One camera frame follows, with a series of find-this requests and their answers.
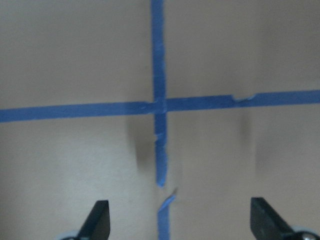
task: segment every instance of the blue painter's tape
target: blue painter's tape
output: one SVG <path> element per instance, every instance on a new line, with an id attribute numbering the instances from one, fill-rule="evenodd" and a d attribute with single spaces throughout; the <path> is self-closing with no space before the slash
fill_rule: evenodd
<path id="1" fill-rule="evenodd" d="M 164 1 L 151 0 L 152 72 L 154 102 L 166 104 L 166 66 L 164 44 Z"/>
<path id="2" fill-rule="evenodd" d="M 170 240 L 169 206 L 176 195 L 168 197 L 158 210 L 158 240 Z"/>
<path id="3" fill-rule="evenodd" d="M 166 183 L 166 176 L 168 171 L 168 156 L 166 151 L 167 146 L 167 115 L 154 115 L 155 128 L 155 165 L 156 165 L 156 183 L 163 188 Z"/>
<path id="4" fill-rule="evenodd" d="M 140 115 L 154 113 L 154 103 L 139 101 L 39 106 L 0 110 L 0 123 L 42 119 Z"/>
<path id="5" fill-rule="evenodd" d="M 237 101 L 232 95 L 169 98 L 167 110 L 192 111 L 267 107 L 281 105 L 320 104 L 320 90 L 258 93 L 253 98 Z M 155 114 L 155 134 L 167 143 L 165 114 L 151 102 L 115 102 L 60 106 L 37 106 L 0 110 L 0 123 L 42 119 L 85 118 L 120 115 Z"/>
<path id="6" fill-rule="evenodd" d="M 167 110 L 174 112 L 303 104 L 320 104 L 320 90 L 257 93 L 241 101 L 235 100 L 232 95 L 170 98 L 167 99 Z"/>
<path id="7" fill-rule="evenodd" d="M 156 183 L 164 187 L 167 175 L 167 101 L 164 44 L 164 1 L 151 0 L 153 100 L 158 114 L 154 116 Z"/>

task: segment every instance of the beige floor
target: beige floor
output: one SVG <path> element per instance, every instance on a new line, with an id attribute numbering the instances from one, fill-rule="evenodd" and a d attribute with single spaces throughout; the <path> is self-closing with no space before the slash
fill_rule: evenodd
<path id="1" fill-rule="evenodd" d="M 169 97 L 320 89 L 319 1 L 167 0 Z M 0 108 L 151 101 L 148 0 L 0 0 Z M 0 232 L 53 239 L 110 200 L 111 240 L 251 239 L 251 196 L 320 232 L 320 105 L 0 124 Z"/>

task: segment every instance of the blue tape strip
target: blue tape strip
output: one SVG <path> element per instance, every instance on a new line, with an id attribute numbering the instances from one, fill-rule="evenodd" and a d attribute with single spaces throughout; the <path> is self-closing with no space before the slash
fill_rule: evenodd
<path id="1" fill-rule="evenodd" d="M 241 101 L 232 95 L 170 98 L 167 100 L 167 110 L 174 112 L 302 104 L 320 104 L 320 90 L 257 93 Z"/>
<path id="2" fill-rule="evenodd" d="M 170 240 L 169 206 L 176 195 L 168 197 L 158 210 L 158 240 Z"/>
<path id="3" fill-rule="evenodd" d="M 167 146 L 167 114 L 154 115 L 155 127 L 155 166 L 156 166 L 156 183 L 159 187 L 164 187 L 168 171 Z"/>
<path id="4" fill-rule="evenodd" d="M 167 175 L 167 101 L 166 71 L 164 44 L 164 1 L 151 0 L 151 32 L 152 32 L 152 72 L 153 100 L 156 111 L 154 116 L 156 183 L 164 187 Z"/>
<path id="5" fill-rule="evenodd" d="M 0 123 L 42 119 L 154 114 L 150 102 L 116 102 L 61 106 L 39 106 L 0 110 Z"/>
<path id="6" fill-rule="evenodd" d="M 238 101 L 232 95 L 169 98 L 166 100 L 168 112 L 267 107 L 281 105 L 320 104 L 320 90 L 258 93 L 254 97 Z M 60 106 L 38 106 L 0 110 L 0 123 L 42 119 L 85 118 L 119 115 L 155 114 L 155 134 L 163 144 L 167 138 L 165 114 L 152 102 L 115 102 Z"/>

